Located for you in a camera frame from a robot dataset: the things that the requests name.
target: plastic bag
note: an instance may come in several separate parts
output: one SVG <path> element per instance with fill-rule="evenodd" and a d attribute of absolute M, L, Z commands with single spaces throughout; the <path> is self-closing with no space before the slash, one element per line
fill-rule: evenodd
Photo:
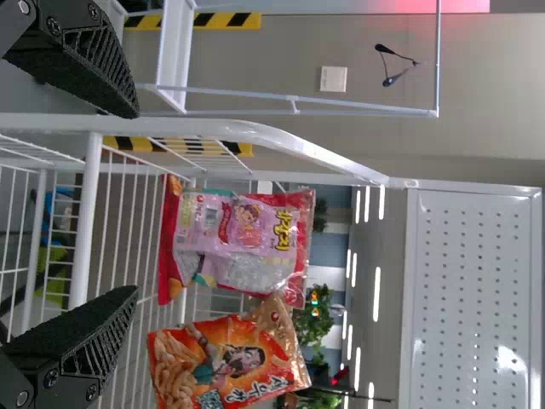
<path fill-rule="evenodd" d="M 201 285 L 266 297 L 284 293 L 305 306 L 305 274 L 313 224 L 313 190 L 237 197 L 221 190 L 165 194 L 159 303 L 182 286 Z"/>
<path fill-rule="evenodd" d="M 147 339 L 158 409 L 239 409 L 311 386 L 281 297 Z"/>

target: screw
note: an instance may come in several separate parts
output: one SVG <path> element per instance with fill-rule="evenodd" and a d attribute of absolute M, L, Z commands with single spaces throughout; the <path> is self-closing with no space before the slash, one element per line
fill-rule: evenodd
<path fill-rule="evenodd" d="M 22 14 L 25 14 L 25 15 L 29 15 L 30 12 L 31 12 L 30 6 L 29 6 L 28 3 L 25 2 L 24 0 L 20 0 L 20 1 L 19 1 L 19 9 L 20 9 L 20 12 L 21 12 Z"/>
<path fill-rule="evenodd" d="M 21 407 L 26 404 L 26 401 L 28 400 L 28 392 L 23 390 L 19 396 L 17 396 L 17 407 Z"/>
<path fill-rule="evenodd" d="M 98 392 L 98 388 L 96 385 L 89 386 L 89 389 L 87 389 L 87 394 L 85 395 L 85 399 L 87 399 L 87 402 L 91 402 L 94 398 L 96 398 L 96 394 Z"/>
<path fill-rule="evenodd" d="M 94 21 L 98 21 L 99 19 L 99 12 L 98 10 L 96 9 L 96 6 L 94 4 L 90 4 L 88 7 L 87 7 L 87 10 L 89 11 L 89 15 L 91 16 L 91 19 L 93 19 Z"/>
<path fill-rule="evenodd" d="M 46 23 L 51 34 L 56 37 L 60 35 L 59 21 L 57 21 L 54 17 L 48 17 Z"/>
<path fill-rule="evenodd" d="M 59 370 L 58 369 L 52 369 L 47 373 L 45 378 L 43 379 L 43 386 L 46 389 L 53 388 L 53 386 L 57 383 L 59 380 Z"/>

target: perforated metal panel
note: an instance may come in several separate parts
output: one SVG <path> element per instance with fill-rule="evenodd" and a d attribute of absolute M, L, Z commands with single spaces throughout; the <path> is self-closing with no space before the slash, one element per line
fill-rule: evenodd
<path fill-rule="evenodd" d="M 531 199 L 419 192 L 411 408 L 529 407 Z"/>

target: wall outlet plate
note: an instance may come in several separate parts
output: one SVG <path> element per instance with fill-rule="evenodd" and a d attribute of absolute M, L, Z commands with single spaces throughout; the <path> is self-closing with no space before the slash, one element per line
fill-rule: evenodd
<path fill-rule="evenodd" d="M 320 91 L 347 92 L 347 74 L 346 66 L 322 66 Z"/>

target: barcode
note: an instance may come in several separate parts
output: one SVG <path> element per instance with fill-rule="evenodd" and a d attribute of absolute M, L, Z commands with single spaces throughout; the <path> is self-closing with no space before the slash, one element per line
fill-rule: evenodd
<path fill-rule="evenodd" d="M 214 226 L 217 222 L 218 210 L 217 209 L 206 209 L 206 215 L 204 217 L 204 226 L 210 228 Z"/>

